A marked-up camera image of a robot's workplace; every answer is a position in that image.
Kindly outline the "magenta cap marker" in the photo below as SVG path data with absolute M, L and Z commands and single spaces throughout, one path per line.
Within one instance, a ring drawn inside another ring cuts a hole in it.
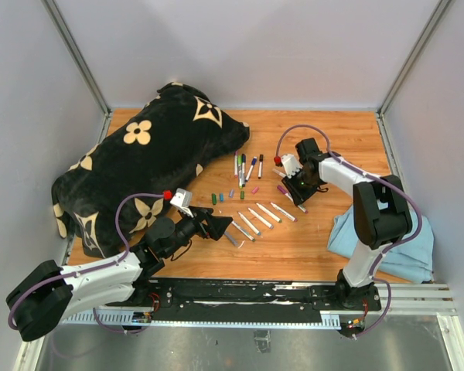
M 277 189 L 284 195 L 286 196 L 292 203 L 295 204 L 293 197 L 291 194 L 288 192 L 287 189 L 285 189 L 282 185 L 277 185 Z M 308 213 L 308 210 L 301 204 L 295 204 L 297 208 L 299 208 L 303 213 Z

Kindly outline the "purple marker grey body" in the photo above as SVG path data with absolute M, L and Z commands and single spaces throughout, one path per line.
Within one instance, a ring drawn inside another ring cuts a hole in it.
M 223 234 L 235 247 L 239 247 L 239 243 L 226 231 Z

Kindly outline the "green cap white marker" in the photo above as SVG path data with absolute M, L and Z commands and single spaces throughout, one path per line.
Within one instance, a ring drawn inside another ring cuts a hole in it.
M 256 203 L 256 205 L 258 206 L 258 208 L 263 211 L 264 213 L 266 213 L 268 216 L 270 216 L 275 222 L 277 223 L 282 223 L 282 220 L 280 217 L 276 216 L 272 211 L 270 211 L 268 208 L 266 208 L 265 206 L 263 206 L 262 204 L 260 203 Z

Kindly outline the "lavender cap marker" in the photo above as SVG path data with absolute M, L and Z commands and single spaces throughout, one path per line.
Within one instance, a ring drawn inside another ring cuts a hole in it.
M 257 213 L 254 209 L 250 207 L 248 207 L 247 209 L 256 219 L 258 219 L 261 223 L 263 223 L 268 229 L 274 228 L 274 226 L 269 221 L 267 221 L 263 216 Z

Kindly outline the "light blue marker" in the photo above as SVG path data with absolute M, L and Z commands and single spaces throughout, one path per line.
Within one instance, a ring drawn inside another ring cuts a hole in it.
M 254 232 L 254 234 L 260 236 L 260 230 L 241 212 L 237 212 L 239 217 L 248 225 L 248 227 Z

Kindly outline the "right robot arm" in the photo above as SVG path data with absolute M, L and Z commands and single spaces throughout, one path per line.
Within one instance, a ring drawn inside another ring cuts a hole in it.
M 313 138 L 300 141 L 295 148 L 296 155 L 276 153 L 274 157 L 275 164 L 285 170 L 282 183 L 295 205 L 303 204 L 325 184 L 336 186 L 353 200 L 357 244 L 338 273 L 336 303 L 345 309 L 364 304 L 371 311 L 380 309 L 380 302 L 374 298 L 374 274 L 384 251 L 412 228 L 401 180 L 396 175 L 381 177 L 365 172 L 333 151 L 323 152 Z

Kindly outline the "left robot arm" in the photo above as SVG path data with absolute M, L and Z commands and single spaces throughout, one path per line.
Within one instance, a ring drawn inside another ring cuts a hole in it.
M 31 342 L 78 312 L 117 303 L 143 305 L 150 296 L 144 281 L 163 269 L 166 259 L 194 236 L 218 241 L 232 221 L 214 216 L 211 208 L 193 207 L 179 222 L 158 218 L 137 244 L 113 257 L 77 266 L 43 261 L 5 299 L 8 325 Z

